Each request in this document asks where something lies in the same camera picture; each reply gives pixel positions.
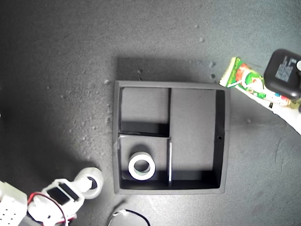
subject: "dark gray table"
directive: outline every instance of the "dark gray table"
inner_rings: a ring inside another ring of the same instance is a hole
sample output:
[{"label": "dark gray table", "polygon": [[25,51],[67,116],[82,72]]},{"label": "dark gray table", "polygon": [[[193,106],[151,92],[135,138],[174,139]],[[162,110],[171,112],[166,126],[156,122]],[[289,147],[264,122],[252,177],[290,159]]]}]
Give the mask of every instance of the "dark gray table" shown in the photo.
[{"label": "dark gray table", "polygon": [[115,79],[215,82],[233,56],[262,73],[277,48],[301,54],[300,12],[300,0],[2,0],[0,180],[29,194],[100,167],[103,191],[74,226],[103,226],[119,204],[152,226],[301,225],[301,137],[237,90],[224,194],[115,195],[111,163]]}]

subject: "white robot part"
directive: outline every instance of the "white robot part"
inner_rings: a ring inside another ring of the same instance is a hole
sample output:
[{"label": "white robot part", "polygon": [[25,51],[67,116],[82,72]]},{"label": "white robot part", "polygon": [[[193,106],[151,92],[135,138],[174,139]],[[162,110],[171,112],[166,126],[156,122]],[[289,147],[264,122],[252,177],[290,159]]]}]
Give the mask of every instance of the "white robot part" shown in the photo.
[{"label": "white robot part", "polygon": [[85,199],[98,196],[103,186],[102,172],[98,168],[85,168],[74,179],[56,179],[41,193],[51,197],[53,201],[36,195],[28,205],[29,214],[36,220],[43,222],[44,226],[54,226],[62,220],[63,214],[70,219],[83,205]]},{"label": "white robot part", "polygon": [[0,181],[0,225],[18,226],[27,212],[27,195]]}]

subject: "toothpaste tube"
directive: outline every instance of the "toothpaste tube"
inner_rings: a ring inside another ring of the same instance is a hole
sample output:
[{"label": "toothpaste tube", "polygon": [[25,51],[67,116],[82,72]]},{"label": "toothpaste tube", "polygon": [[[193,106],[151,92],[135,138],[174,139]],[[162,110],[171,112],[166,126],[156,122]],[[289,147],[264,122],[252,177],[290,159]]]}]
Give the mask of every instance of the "toothpaste tube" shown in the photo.
[{"label": "toothpaste tube", "polygon": [[301,135],[301,99],[291,101],[268,90],[263,77],[239,58],[232,58],[229,68],[220,80],[220,85],[235,87],[257,103],[280,116]]},{"label": "toothpaste tube", "polygon": [[270,103],[281,106],[291,104],[290,99],[268,90],[264,85],[263,77],[238,57],[232,58],[220,84],[227,88],[237,88],[266,108],[270,106]]}]

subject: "black compartment box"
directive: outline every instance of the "black compartment box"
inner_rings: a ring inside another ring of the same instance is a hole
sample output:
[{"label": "black compartment box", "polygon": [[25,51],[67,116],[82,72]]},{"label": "black compartment box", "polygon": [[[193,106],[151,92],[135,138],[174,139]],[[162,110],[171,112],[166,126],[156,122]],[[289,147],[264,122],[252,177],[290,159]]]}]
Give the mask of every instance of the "black compartment box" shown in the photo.
[{"label": "black compartment box", "polygon": [[[113,170],[117,194],[209,194],[225,189],[229,90],[217,84],[116,81]],[[168,185],[169,142],[172,183]],[[135,152],[156,171],[139,181],[127,170]]]}]

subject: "tape roll core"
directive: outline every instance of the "tape roll core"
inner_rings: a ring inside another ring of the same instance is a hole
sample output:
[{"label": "tape roll core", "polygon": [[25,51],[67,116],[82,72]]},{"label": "tape roll core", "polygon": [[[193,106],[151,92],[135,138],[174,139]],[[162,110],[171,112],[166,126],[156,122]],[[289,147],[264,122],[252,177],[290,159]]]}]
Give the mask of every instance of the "tape roll core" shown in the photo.
[{"label": "tape roll core", "polygon": [[[139,171],[135,168],[135,163],[139,160],[144,160],[148,163],[148,168],[144,171]],[[131,176],[137,180],[150,179],[155,173],[156,165],[151,155],[146,152],[136,152],[130,158],[128,163],[128,171]]]}]

